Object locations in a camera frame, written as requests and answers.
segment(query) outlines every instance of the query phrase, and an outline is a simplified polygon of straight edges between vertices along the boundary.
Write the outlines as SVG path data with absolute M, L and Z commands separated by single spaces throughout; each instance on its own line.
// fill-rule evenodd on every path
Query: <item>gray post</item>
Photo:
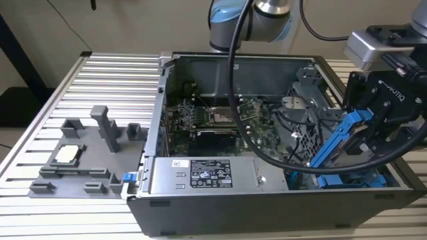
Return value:
M 109 124 L 107 113 L 107 106 L 95 105 L 91 111 L 91 118 L 97 122 L 100 135 L 104 137 L 109 152 L 116 153 L 120 151 L 120 146 L 116 140 L 115 131 Z

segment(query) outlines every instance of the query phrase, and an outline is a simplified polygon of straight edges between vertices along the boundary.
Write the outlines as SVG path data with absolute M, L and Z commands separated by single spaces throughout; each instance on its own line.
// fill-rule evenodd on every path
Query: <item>silver metal housing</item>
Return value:
M 403 53 L 410 55 L 414 47 L 392 47 L 380 43 L 364 30 L 351 33 L 344 54 L 362 71 L 391 70 L 383 62 L 384 53 Z
M 427 0 L 422 0 L 412 12 L 412 28 L 427 37 Z
M 272 15 L 283 15 L 289 12 L 288 0 L 256 0 L 255 6 Z

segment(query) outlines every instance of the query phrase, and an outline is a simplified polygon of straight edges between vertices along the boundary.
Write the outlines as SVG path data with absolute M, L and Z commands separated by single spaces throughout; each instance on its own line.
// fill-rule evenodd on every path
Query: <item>blue drive bracket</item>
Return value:
M 383 188 L 387 180 L 376 170 L 346 175 L 320 175 L 317 178 L 321 189 L 356 189 L 356 188 Z
M 351 130 L 355 124 L 367 122 L 372 118 L 372 113 L 368 110 L 355 110 L 348 113 L 339 124 L 333 134 L 320 148 L 319 153 L 313 157 L 309 166 L 317 168 L 328 159 L 329 154 L 351 136 Z M 319 187 L 323 189 L 333 188 L 382 188 L 386 186 L 386 178 L 374 169 L 362 173 L 351 173 L 344 175 L 320 175 L 317 178 Z
M 328 156 L 333 152 L 335 148 L 343 141 L 346 141 L 350 138 L 351 130 L 355 124 L 366 122 L 371 120 L 371 118 L 372 113 L 368 110 L 355 110 L 346 115 L 335 132 L 332 133 L 331 137 L 328 138 L 327 142 L 324 143 L 317 154 L 309 162 L 309 166 L 312 168 L 317 168 L 321 166 L 324 161 L 328 159 Z

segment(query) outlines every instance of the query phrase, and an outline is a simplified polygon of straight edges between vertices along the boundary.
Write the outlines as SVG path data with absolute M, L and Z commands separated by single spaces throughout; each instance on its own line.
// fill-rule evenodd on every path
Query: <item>blue latch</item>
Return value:
M 136 183 L 136 179 L 137 179 L 137 174 L 132 173 L 132 172 L 125 173 L 124 176 L 123 176 L 123 182 L 124 183 L 135 184 Z

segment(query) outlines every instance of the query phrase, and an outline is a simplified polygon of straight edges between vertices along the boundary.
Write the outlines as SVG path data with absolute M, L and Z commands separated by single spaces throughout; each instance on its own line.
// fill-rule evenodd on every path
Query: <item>white wall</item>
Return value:
M 325 37 L 340 37 L 370 25 L 400 25 L 411 22 L 411 13 L 420 0 L 307 0 L 304 13 L 313 30 Z M 346 59 L 346 42 L 316 39 L 303 23 L 297 25 L 289 54 L 320 55 Z
M 88 0 L 51 0 L 69 25 L 95 52 L 147 53 L 209 50 L 207 11 L 211 0 L 97 0 L 92 11 Z M 348 34 L 375 23 L 402 24 L 419 0 L 307 0 L 305 15 L 325 36 Z M 45 0 L 0 0 L 0 13 L 45 83 L 63 80 L 85 45 L 67 28 Z M 321 42 L 303 25 L 296 38 L 281 43 L 248 42 L 243 53 L 323 55 L 344 58 L 343 44 Z M 11 71 L 0 56 L 0 70 Z

